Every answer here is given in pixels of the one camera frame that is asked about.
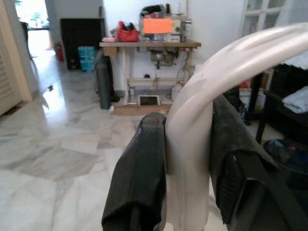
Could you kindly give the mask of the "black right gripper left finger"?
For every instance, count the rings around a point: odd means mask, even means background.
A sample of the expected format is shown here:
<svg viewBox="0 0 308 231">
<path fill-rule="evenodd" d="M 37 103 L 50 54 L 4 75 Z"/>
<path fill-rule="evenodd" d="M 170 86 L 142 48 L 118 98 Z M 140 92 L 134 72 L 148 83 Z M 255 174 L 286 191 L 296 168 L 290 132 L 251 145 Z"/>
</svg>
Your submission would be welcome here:
<svg viewBox="0 0 308 231">
<path fill-rule="evenodd" d="M 117 161 L 103 211 L 103 231 L 165 228 L 165 122 L 161 113 L 144 116 Z"/>
</svg>

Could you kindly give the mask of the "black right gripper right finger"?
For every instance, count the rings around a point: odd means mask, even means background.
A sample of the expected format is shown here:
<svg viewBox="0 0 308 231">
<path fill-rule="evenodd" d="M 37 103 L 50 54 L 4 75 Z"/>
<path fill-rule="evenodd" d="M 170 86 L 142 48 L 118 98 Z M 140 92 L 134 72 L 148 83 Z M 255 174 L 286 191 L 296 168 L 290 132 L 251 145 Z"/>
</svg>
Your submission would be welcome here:
<svg viewBox="0 0 308 231">
<path fill-rule="evenodd" d="M 308 214 L 282 169 L 224 96 L 213 103 L 210 177 L 228 231 L 308 231 Z"/>
</svg>

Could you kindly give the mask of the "black table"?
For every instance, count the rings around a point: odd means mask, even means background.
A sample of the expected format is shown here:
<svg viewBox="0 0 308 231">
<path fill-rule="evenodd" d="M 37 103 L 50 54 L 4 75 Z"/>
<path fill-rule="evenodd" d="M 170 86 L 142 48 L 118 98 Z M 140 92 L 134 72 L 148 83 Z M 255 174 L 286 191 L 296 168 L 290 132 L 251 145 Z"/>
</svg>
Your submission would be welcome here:
<svg viewBox="0 0 308 231">
<path fill-rule="evenodd" d="M 297 114 L 282 103 L 284 97 L 303 87 L 308 87 L 308 70 L 286 64 L 274 67 L 269 89 L 265 91 L 265 105 L 256 134 L 258 142 L 268 124 L 284 138 L 308 145 L 308 112 Z"/>
</svg>

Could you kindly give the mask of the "black round waste bin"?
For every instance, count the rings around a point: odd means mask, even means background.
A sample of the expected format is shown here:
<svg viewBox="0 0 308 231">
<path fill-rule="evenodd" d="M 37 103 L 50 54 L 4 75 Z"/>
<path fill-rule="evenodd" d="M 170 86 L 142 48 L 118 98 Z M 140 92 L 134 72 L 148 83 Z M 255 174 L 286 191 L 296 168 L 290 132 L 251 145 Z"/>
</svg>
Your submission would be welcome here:
<svg viewBox="0 0 308 231">
<path fill-rule="evenodd" d="M 290 188 L 308 190 L 308 146 L 292 140 L 273 139 L 266 141 L 263 148 L 279 166 Z"/>
</svg>

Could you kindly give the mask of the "white framed black pedal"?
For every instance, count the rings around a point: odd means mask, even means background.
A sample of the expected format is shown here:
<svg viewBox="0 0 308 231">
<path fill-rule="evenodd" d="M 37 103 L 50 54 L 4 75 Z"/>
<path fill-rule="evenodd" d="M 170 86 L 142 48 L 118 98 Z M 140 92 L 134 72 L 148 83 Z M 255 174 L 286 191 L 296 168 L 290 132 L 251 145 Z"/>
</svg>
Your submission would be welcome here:
<svg viewBox="0 0 308 231">
<path fill-rule="evenodd" d="M 139 95 L 138 106 L 160 105 L 160 98 L 158 95 Z"/>
</svg>

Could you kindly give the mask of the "light blue folded cloth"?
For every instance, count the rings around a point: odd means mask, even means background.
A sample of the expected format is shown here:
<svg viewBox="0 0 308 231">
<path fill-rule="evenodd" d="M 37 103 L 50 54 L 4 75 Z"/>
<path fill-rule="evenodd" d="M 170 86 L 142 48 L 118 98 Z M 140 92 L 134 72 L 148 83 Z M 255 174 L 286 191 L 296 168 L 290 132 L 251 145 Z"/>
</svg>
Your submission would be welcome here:
<svg viewBox="0 0 308 231">
<path fill-rule="evenodd" d="M 296 114 L 308 112 L 308 86 L 288 95 L 282 100 L 284 106 Z"/>
</svg>

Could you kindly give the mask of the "white lace tablecloth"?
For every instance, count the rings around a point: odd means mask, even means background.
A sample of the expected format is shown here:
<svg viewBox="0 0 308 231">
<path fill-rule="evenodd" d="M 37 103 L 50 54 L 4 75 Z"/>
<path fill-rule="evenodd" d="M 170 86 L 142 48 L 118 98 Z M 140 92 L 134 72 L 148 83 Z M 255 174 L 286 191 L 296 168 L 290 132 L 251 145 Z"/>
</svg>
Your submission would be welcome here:
<svg viewBox="0 0 308 231">
<path fill-rule="evenodd" d="M 308 51 L 287 59 L 284 63 L 308 70 Z"/>
</svg>

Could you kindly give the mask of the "grey thread spools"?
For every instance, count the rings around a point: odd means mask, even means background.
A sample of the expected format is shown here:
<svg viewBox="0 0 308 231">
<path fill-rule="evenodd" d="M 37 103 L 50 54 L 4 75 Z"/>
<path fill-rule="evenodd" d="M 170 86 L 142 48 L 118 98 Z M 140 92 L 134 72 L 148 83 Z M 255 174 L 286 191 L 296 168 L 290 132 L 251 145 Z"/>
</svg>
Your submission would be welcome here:
<svg viewBox="0 0 308 231">
<path fill-rule="evenodd" d="M 185 18 L 184 21 L 185 29 L 184 29 L 184 39 L 188 41 L 191 39 L 191 31 L 192 31 L 192 19 L 189 17 Z"/>
</svg>

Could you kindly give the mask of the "wooden sewing table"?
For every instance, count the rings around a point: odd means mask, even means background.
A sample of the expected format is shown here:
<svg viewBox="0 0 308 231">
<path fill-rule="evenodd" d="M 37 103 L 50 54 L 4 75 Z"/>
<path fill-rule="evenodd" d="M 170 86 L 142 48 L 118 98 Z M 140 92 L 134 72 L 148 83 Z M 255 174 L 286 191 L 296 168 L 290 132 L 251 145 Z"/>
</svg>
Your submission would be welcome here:
<svg viewBox="0 0 308 231">
<path fill-rule="evenodd" d="M 113 108 L 113 114 L 116 116 L 142 116 L 148 113 L 157 112 L 167 114 L 172 106 L 171 103 L 162 103 L 157 96 L 156 105 L 141 105 L 141 98 L 146 95 L 140 95 L 137 98 L 136 103 L 132 103 L 130 100 L 130 90 L 133 87 L 171 87 L 172 92 L 175 92 L 175 96 L 179 93 L 177 89 L 181 90 L 188 80 L 192 77 L 194 66 L 192 63 L 192 53 L 194 49 L 201 47 L 202 44 L 197 41 L 189 40 L 185 42 L 166 42 L 166 41 L 138 41 L 138 42 L 100 42 L 100 47 L 105 50 L 121 50 L 123 72 L 124 72 L 124 83 L 125 83 L 125 94 L 122 106 L 115 106 Z M 168 78 L 155 78 L 155 79 L 141 79 L 141 78 L 129 78 L 127 75 L 127 63 L 126 63 L 126 48 L 146 48 L 150 52 L 161 51 L 164 56 L 174 51 L 186 52 L 185 63 L 182 70 L 185 72 L 184 78 L 168 77 Z"/>
</svg>

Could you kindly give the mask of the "white sewing machine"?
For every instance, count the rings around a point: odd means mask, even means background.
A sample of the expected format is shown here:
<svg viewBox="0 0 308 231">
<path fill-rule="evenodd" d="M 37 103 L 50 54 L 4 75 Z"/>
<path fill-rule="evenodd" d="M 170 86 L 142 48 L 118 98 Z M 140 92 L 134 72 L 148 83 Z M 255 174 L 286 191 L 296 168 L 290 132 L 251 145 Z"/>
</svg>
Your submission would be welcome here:
<svg viewBox="0 0 308 231">
<path fill-rule="evenodd" d="M 139 23 L 139 30 L 140 35 L 145 40 L 151 40 L 151 41 L 164 41 L 164 42 L 180 42 L 181 41 L 181 35 L 182 35 L 182 21 L 180 19 L 172 19 L 172 31 L 171 33 L 167 34 L 144 34 L 143 32 L 143 20 L 145 18 L 140 19 Z"/>
</svg>

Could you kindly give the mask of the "white glass-pane door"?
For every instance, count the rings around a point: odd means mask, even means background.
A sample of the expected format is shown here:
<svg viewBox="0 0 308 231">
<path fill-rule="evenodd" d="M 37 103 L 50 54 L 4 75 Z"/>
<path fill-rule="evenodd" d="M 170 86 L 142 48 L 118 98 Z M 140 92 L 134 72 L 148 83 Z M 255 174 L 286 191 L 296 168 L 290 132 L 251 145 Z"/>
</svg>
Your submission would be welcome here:
<svg viewBox="0 0 308 231">
<path fill-rule="evenodd" d="M 274 27 L 288 0 L 244 0 L 239 36 Z"/>
</svg>

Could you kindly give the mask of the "red handbag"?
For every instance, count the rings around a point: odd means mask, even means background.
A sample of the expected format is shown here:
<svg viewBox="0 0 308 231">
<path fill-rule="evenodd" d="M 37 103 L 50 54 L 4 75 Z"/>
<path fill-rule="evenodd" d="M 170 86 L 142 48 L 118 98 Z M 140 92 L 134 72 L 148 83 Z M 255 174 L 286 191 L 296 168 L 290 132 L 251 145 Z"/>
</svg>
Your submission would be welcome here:
<svg viewBox="0 0 308 231">
<path fill-rule="evenodd" d="M 123 21 L 119 21 L 117 28 L 117 40 L 120 42 L 138 42 L 139 33 L 134 24 L 125 24 Z"/>
</svg>

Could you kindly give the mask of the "orange paper sheet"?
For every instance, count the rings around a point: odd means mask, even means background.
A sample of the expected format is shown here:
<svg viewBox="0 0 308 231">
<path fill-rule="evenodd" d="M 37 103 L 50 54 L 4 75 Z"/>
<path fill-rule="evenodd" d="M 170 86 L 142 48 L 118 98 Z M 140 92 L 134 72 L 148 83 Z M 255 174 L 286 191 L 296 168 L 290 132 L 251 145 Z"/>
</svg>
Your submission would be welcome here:
<svg viewBox="0 0 308 231">
<path fill-rule="evenodd" d="M 144 34 L 167 34 L 172 31 L 171 18 L 145 18 L 143 20 Z"/>
</svg>

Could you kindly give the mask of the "red fire extinguisher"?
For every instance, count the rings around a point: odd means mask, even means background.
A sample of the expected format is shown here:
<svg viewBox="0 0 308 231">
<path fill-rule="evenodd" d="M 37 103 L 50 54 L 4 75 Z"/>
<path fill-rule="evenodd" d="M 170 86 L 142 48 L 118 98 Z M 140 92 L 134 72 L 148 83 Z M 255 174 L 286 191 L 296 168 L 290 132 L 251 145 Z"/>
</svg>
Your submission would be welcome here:
<svg viewBox="0 0 308 231">
<path fill-rule="evenodd" d="M 56 43 L 55 46 L 54 46 L 54 50 L 55 50 L 57 60 L 59 62 L 63 62 L 64 61 L 64 53 L 63 53 L 63 48 L 62 48 L 61 43 L 59 43 L 59 42 Z"/>
</svg>

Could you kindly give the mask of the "black cloth bundle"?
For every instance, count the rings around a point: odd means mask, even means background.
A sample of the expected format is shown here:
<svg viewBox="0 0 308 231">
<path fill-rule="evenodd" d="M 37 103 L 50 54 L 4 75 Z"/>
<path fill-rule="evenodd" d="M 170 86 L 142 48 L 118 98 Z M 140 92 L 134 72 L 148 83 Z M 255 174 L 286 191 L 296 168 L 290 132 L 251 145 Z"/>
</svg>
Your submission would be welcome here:
<svg viewBox="0 0 308 231">
<path fill-rule="evenodd" d="M 154 12 L 164 13 L 165 7 L 164 5 L 150 5 L 142 8 L 140 12 L 140 16 L 144 17 L 145 15 L 152 14 Z"/>
</svg>

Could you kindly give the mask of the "beige louvred door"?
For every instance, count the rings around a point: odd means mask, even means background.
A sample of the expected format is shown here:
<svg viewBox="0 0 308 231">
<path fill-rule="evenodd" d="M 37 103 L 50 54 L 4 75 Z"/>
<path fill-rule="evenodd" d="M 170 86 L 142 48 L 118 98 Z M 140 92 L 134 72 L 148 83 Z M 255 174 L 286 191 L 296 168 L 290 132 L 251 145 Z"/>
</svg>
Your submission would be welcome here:
<svg viewBox="0 0 308 231">
<path fill-rule="evenodd" d="M 0 116 L 32 99 L 7 6 L 5 0 L 0 0 Z"/>
</svg>

